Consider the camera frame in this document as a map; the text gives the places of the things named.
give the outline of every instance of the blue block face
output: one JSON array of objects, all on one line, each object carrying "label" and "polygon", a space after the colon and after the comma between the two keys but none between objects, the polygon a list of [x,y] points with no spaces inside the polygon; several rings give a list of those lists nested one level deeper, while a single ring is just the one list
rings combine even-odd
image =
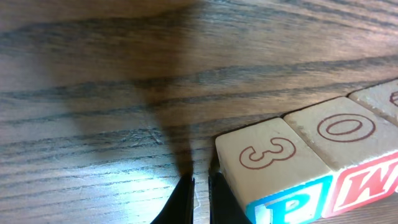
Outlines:
[{"label": "blue block face", "polygon": [[321,217],[332,180],[328,175],[251,202],[246,215],[253,224],[313,222]]}]

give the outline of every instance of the toy block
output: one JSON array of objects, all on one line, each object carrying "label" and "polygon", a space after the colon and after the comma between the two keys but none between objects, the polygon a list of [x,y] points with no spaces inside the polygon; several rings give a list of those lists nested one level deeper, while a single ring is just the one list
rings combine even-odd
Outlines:
[{"label": "toy block", "polygon": [[356,91],[349,98],[398,126],[398,80]]},{"label": "toy block", "polygon": [[331,170],[275,118],[216,139],[221,172],[253,223],[308,223],[321,217]]},{"label": "toy block", "polygon": [[285,116],[336,172],[324,217],[391,195],[397,188],[398,127],[341,97]]}]

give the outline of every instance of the number 3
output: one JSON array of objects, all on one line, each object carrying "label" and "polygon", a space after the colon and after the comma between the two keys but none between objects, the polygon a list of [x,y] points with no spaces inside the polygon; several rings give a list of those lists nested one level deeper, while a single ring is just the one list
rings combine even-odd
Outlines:
[{"label": "number 3", "polygon": [[279,146],[278,151],[266,150],[257,151],[249,146],[239,155],[241,165],[247,169],[259,170],[270,166],[274,161],[285,161],[296,153],[295,145],[286,138],[272,138],[270,140],[274,146]]}]

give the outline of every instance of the wood grain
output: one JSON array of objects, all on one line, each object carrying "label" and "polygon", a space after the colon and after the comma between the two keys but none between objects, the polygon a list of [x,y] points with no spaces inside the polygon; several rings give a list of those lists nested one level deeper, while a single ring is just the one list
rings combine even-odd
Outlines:
[{"label": "wood grain", "polygon": [[[214,136],[398,77],[395,0],[3,0],[0,223],[150,223]],[[319,223],[397,223],[398,196]]]}]

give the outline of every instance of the red block face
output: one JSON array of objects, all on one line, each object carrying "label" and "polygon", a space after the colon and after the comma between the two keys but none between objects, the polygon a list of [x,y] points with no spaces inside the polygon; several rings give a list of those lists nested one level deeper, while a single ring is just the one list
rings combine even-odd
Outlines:
[{"label": "red block face", "polygon": [[338,177],[323,217],[328,218],[375,202],[398,187],[398,152],[344,170]]}]

